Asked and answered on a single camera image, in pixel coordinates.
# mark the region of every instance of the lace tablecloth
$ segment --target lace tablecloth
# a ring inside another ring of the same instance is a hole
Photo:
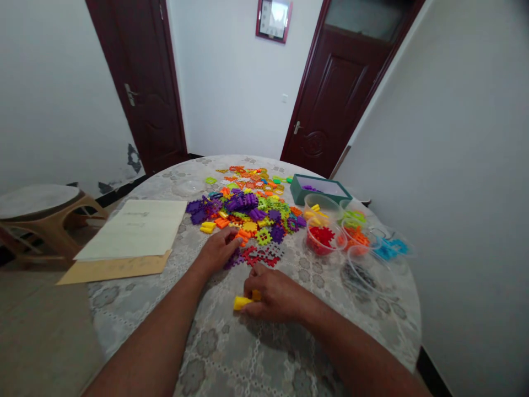
[[[179,181],[204,181],[209,176],[220,181],[224,174],[215,170],[231,165],[264,167],[270,176],[315,175],[292,164],[256,156],[204,157],[151,177],[135,188],[116,211],[128,199],[188,200],[180,196]],[[205,186],[207,191],[222,187],[218,182]],[[283,198],[293,204],[288,184]],[[107,360],[189,268],[209,237],[198,229],[186,214],[162,274],[89,285],[94,326]],[[344,283],[344,254],[316,257],[307,250],[305,238],[305,229],[285,237],[285,255],[276,269],[357,324],[413,371],[420,349],[421,322],[419,298],[407,265],[404,272],[395,275],[398,297],[384,298]],[[249,272],[248,266],[239,265],[215,275],[207,284],[191,326],[175,395],[344,394],[321,347],[303,328],[234,314],[234,297],[242,295]]]

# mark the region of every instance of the dark red door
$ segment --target dark red door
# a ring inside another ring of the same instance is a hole
[[[87,5],[147,174],[187,160],[165,1]]]
[[[281,160],[328,178],[390,51],[389,43],[324,27],[298,112],[300,127]]]
[[[422,3],[324,0],[281,160],[331,175]]]

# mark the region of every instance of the white paper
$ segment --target white paper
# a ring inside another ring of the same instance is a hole
[[[186,205],[186,201],[128,200],[75,259],[164,255],[172,247]]]

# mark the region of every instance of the tiled floor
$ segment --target tiled floor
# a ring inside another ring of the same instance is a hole
[[[74,236],[85,242],[93,234],[84,228]],[[55,286],[63,274],[60,265],[0,267],[1,396],[77,396],[101,368],[87,286]]]

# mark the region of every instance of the door frame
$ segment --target door frame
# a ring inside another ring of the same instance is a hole
[[[90,13],[90,17],[92,19],[92,23],[94,24],[95,32],[98,35],[99,43],[101,44],[103,54],[105,55],[106,63],[109,66],[110,74],[112,75],[112,81],[114,82],[114,87],[116,88],[117,96],[120,99],[121,107],[123,108],[123,112],[125,112],[125,117],[127,118],[127,123],[131,130],[132,138],[134,139],[134,143],[136,145],[136,148],[138,149],[139,158],[142,161],[143,167],[145,169],[145,173],[147,175],[152,175],[153,170],[150,169],[149,162],[147,161],[146,163],[142,159],[143,148],[141,148],[137,143],[139,139],[137,139],[137,137],[135,136],[135,132],[134,132],[133,126],[130,121],[133,119],[134,116],[131,114],[131,109],[129,106],[127,94],[125,93],[125,90],[123,89],[123,87],[118,83],[118,81],[120,80],[120,73],[117,70],[118,68],[116,65],[119,64],[119,59],[118,59],[118,54],[115,51],[113,51],[113,48],[112,48],[114,43],[111,43],[109,40],[110,33],[111,33],[109,32],[108,26],[107,26],[107,23],[109,21],[104,20],[102,15],[98,12],[98,8],[101,7],[101,5],[105,2],[106,0],[103,0],[103,1],[85,0],[85,3],[88,7],[88,12]],[[162,25],[164,27],[165,46],[166,46],[166,50],[169,55],[169,70],[171,72],[171,80],[172,80],[172,87],[170,87],[170,89],[175,95],[176,113],[178,116],[178,124],[180,127],[179,138],[182,140],[183,149],[185,151],[185,155],[187,155],[186,135],[183,129],[182,109],[180,106],[180,92],[178,90],[178,82],[176,80],[175,56],[172,51],[171,29],[169,26],[169,12],[167,9],[166,0],[158,0],[158,3],[160,5],[160,12],[162,14]]]
[[[287,136],[285,138],[285,142],[283,144],[283,150],[281,151],[281,161],[285,161],[285,157],[287,155],[287,148],[290,145],[290,141],[292,140],[294,136],[294,130],[295,130],[295,124],[298,121],[298,113],[299,108],[301,107],[301,100],[303,99],[303,95],[305,94],[305,89],[307,85],[307,81],[309,80],[310,71],[312,68],[312,61],[314,60],[314,56],[316,55],[316,50],[318,48],[318,44],[320,43],[320,37],[323,29],[323,25],[325,23],[325,18],[327,17],[327,12],[329,11],[329,6],[331,5],[332,0],[323,0],[323,3],[321,5],[320,10],[320,16],[318,18],[318,22],[316,24],[316,30],[314,31],[314,37],[312,38],[312,44],[310,45],[309,50],[309,56],[307,58],[307,63],[305,64],[305,70],[303,71],[303,76],[301,78],[301,83],[299,85],[298,90],[298,97],[296,98],[296,102],[294,105],[294,110],[292,111],[292,117],[290,118],[290,124],[288,126],[287,130]],[[404,38],[409,32],[409,28],[412,27],[413,22],[417,18],[417,15],[419,14],[419,11],[422,9],[424,2],[426,0],[414,0],[414,3],[406,17],[406,19],[402,22],[402,28],[400,29],[397,38],[395,42],[393,43],[393,46],[391,48],[391,51],[384,62],[384,65],[382,66],[382,69],[380,69],[380,73],[376,77],[375,81],[373,82],[371,89],[369,91],[368,96],[366,97],[365,101],[362,103],[362,106],[360,107],[360,111],[358,113],[358,117],[355,119],[353,126],[351,127],[351,131],[349,134],[349,139],[352,137],[354,130],[358,126],[358,122],[362,118],[362,116],[365,113],[365,109],[368,107],[369,103],[371,102],[371,99],[373,98],[373,95],[376,92],[376,89],[379,87],[380,82],[384,78],[384,75],[387,72],[387,69],[389,68],[391,62],[395,58],[395,55],[398,51],[398,49],[401,47],[402,42],[404,41]]]

